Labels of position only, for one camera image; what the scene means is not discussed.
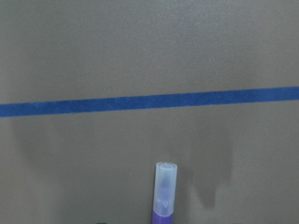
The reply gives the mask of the purple marker pen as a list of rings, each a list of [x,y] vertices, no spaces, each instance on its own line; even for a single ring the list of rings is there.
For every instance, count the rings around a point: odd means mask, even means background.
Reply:
[[[174,163],[156,164],[152,224],[173,223],[177,169]]]

